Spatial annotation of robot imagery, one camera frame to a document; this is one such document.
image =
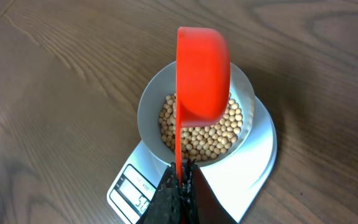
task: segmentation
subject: bowl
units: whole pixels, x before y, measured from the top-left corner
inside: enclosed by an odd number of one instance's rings
[[[231,98],[239,104],[242,110],[243,126],[237,135],[238,140],[227,150],[227,153],[220,154],[218,158],[207,161],[198,161],[200,167],[210,166],[232,156],[247,139],[251,130],[255,113],[255,93],[252,85],[244,72],[233,63],[230,64],[231,79],[230,93]],[[160,124],[158,123],[159,114],[165,103],[165,97],[172,95],[176,89],[176,62],[172,62],[161,69],[151,79],[140,98],[137,110],[137,126],[140,137],[150,152],[161,162],[169,165],[175,162],[175,155],[169,147],[161,140]]]

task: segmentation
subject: table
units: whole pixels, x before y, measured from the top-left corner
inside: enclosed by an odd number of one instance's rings
[[[0,0],[0,223],[120,223],[105,195],[179,26],[212,27],[278,134],[243,223],[358,223],[358,0]]]

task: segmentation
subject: scale display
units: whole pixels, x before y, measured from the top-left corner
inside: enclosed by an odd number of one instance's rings
[[[129,164],[111,191],[110,199],[131,223],[136,223],[154,193],[155,187]]]

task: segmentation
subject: white kitchen scale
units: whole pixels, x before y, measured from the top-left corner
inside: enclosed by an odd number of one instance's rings
[[[201,171],[220,204],[240,222],[272,171],[277,154],[272,118],[257,98],[252,129],[233,153]],[[166,168],[142,141],[137,145],[107,193],[108,203],[125,223],[136,223],[145,212]]]

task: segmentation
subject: wood grain surface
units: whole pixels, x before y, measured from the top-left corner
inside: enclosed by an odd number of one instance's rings
[[[179,26],[225,36],[277,129],[242,222],[358,224],[358,0],[0,0],[0,223],[122,223],[106,192]]]

